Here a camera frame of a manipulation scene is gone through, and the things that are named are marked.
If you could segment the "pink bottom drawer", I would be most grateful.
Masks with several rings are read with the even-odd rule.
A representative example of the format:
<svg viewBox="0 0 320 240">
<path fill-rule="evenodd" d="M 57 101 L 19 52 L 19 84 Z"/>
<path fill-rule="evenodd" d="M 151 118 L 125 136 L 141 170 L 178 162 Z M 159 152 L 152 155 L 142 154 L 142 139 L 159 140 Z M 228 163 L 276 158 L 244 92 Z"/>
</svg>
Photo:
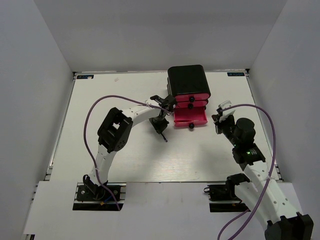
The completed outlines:
<svg viewBox="0 0 320 240">
<path fill-rule="evenodd" d="M 176 108 L 174 110 L 174 126 L 176 128 L 189 128 L 190 125 L 202 126 L 207 124 L 208 119 L 205 107 Z"/>
</svg>

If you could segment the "pink top drawer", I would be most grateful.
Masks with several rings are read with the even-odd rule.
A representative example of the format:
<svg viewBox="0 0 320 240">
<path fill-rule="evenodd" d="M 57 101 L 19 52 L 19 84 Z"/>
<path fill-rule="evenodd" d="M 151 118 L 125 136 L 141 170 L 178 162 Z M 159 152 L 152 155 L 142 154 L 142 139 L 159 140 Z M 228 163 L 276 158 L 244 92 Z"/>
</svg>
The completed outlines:
<svg viewBox="0 0 320 240">
<path fill-rule="evenodd" d="M 173 95 L 177 102 L 196 102 L 207 100 L 211 95 L 209 93 L 188 93 Z"/>
</svg>

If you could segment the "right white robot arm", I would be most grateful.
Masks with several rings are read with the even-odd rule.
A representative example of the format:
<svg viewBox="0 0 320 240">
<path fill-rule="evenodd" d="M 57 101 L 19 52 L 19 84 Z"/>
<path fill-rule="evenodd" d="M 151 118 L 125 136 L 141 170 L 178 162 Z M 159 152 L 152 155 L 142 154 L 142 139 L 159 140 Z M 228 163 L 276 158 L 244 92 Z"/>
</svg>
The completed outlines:
<svg viewBox="0 0 320 240">
<path fill-rule="evenodd" d="M 233 114 L 212 116 L 217 134 L 232 144 L 232 155 L 242 173 L 226 180 L 226 195 L 240 199 L 254 214 L 267 240 L 309 240 L 314 222 L 301 214 L 269 176 L 266 159 L 255 144 L 255 124 L 248 118 L 234 119 Z"/>
</svg>

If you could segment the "pink drawer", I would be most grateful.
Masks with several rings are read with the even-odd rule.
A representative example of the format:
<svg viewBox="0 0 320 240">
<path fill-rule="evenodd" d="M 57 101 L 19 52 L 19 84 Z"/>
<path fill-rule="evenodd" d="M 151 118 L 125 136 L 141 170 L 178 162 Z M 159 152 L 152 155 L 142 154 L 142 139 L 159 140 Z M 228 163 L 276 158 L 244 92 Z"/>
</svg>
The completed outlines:
<svg viewBox="0 0 320 240">
<path fill-rule="evenodd" d="M 176 109 L 193 109 L 193 108 L 202 108 L 208 104 L 208 100 L 196 100 L 194 102 L 182 101 L 178 102 Z"/>
<path fill-rule="evenodd" d="M 208 119 L 205 107 L 176 108 L 174 110 L 174 126 L 176 128 L 189 128 L 190 125 L 202 126 L 207 124 Z"/>
<path fill-rule="evenodd" d="M 211 95 L 209 93 L 188 93 L 173 95 L 177 102 L 196 102 L 207 100 Z"/>
</svg>

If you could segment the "purple pen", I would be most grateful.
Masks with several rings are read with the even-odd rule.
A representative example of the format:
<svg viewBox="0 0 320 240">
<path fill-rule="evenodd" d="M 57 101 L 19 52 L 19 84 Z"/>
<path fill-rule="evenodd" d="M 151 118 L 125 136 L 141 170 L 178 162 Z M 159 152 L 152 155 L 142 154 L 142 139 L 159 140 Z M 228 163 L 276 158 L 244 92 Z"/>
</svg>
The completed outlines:
<svg viewBox="0 0 320 240">
<path fill-rule="evenodd" d="M 162 136 L 162 138 L 164 139 L 164 141 L 167 143 L 167 142 L 168 142 L 167 138 L 166 138 L 162 133 L 161 133 L 160 135 Z"/>
</svg>

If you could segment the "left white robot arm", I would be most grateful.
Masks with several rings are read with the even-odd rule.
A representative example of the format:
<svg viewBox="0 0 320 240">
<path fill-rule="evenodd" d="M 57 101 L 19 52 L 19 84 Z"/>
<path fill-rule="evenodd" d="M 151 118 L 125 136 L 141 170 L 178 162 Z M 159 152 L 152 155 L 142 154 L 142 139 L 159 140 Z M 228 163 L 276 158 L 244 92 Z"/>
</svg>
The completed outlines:
<svg viewBox="0 0 320 240">
<path fill-rule="evenodd" d="M 109 110 L 97 131 L 98 153 L 94 157 L 87 141 L 89 117 L 93 108 L 101 100 L 110 97 L 124 99 L 137 105 L 125 110 L 120 110 L 116 107 Z M 166 116 L 173 113 L 177 105 L 177 101 L 172 95 L 168 95 L 166 98 L 154 95 L 145 102 L 135 101 L 118 95 L 107 95 L 99 98 L 92 105 L 85 119 L 83 130 L 84 144 L 93 160 L 91 172 L 83 176 L 83 184 L 88 189 L 90 196 L 96 200 L 105 196 L 111 164 L 116 153 L 127 144 L 132 128 L 148 120 L 156 133 L 162 136 L 163 131 L 169 124 Z"/>
</svg>

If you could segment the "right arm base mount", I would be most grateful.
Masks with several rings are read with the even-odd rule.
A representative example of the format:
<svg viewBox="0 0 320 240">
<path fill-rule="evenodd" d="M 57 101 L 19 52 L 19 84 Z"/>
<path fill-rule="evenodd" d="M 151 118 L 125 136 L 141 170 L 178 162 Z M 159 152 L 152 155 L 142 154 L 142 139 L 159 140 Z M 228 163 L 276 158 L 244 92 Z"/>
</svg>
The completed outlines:
<svg viewBox="0 0 320 240">
<path fill-rule="evenodd" d="M 207 185 L 203 192 L 208 195 L 211 213 L 242 213 L 248 207 L 236 196 L 232 196 L 225 184 Z"/>
</svg>

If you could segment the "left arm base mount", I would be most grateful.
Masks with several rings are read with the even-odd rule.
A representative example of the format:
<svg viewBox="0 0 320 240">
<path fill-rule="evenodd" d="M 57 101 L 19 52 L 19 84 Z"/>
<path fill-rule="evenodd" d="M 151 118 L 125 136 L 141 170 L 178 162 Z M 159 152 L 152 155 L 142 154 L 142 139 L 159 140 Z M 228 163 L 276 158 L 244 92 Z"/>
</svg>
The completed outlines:
<svg viewBox="0 0 320 240">
<path fill-rule="evenodd" d="M 125 203 L 126 184 L 111 183 L 107 187 L 112 191 L 121 210 Z M 102 193 L 94 196 L 82 182 L 77 184 L 72 207 L 73 211 L 117 212 L 119 209 L 112 195 L 104 188 Z"/>
</svg>

